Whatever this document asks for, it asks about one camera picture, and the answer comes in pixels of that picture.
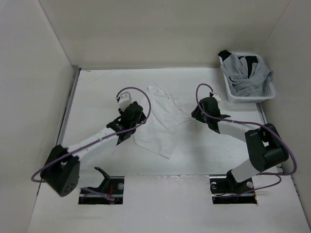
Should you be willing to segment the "white tank top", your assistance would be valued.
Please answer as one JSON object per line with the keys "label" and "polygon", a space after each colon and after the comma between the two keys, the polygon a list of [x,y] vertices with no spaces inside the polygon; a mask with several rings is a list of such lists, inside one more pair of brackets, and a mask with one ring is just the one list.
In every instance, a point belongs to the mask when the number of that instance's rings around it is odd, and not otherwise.
{"label": "white tank top", "polygon": [[150,101],[143,97],[139,104],[145,114],[151,104],[151,113],[146,123],[135,132],[135,144],[170,159],[178,143],[181,125],[189,119],[189,114],[178,98],[155,83],[147,87],[146,94]]}

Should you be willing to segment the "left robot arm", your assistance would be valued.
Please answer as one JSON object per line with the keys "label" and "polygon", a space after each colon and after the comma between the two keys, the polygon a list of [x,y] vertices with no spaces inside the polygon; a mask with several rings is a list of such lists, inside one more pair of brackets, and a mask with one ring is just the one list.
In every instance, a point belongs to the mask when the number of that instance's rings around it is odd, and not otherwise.
{"label": "left robot arm", "polygon": [[105,194],[109,188],[110,176],[100,167],[95,167],[94,169],[103,177],[95,178],[92,186],[87,186],[87,179],[80,173],[80,165],[84,159],[127,140],[135,133],[136,128],[146,121],[143,108],[136,101],[124,110],[120,109],[119,113],[119,117],[108,123],[97,134],[68,147],[54,146],[39,172],[41,180],[61,197],[67,196],[78,187],[87,194],[113,200],[111,195]]}

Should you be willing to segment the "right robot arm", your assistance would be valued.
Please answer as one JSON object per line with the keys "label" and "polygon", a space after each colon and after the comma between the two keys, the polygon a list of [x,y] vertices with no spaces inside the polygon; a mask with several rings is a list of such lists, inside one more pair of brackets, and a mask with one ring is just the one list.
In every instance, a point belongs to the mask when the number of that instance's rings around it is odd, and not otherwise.
{"label": "right robot arm", "polygon": [[221,114],[214,97],[200,100],[191,113],[191,117],[208,125],[218,134],[229,135],[244,142],[248,159],[229,170],[223,179],[211,180],[213,193],[238,193],[242,187],[256,175],[271,175],[268,169],[289,159],[289,149],[280,138],[275,126],[255,122],[240,122]]}

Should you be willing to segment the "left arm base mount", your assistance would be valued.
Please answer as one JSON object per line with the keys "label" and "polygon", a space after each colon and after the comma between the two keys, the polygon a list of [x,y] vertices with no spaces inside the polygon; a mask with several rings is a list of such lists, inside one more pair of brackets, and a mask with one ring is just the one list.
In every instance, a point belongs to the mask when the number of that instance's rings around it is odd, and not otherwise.
{"label": "left arm base mount", "polygon": [[80,189],[80,205],[121,205],[123,204],[124,176],[110,176],[100,167],[94,167],[100,173],[100,183]]}

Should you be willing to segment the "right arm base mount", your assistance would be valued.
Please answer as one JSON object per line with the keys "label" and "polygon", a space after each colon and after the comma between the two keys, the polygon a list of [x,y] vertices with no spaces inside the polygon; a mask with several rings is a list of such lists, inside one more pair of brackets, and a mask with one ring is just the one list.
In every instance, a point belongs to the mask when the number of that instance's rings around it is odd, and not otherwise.
{"label": "right arm base mount", "polygon": [[210,176],[210,191],[213,204],[257,204],[252,178],[241,183],[230,184],[226,176]]}

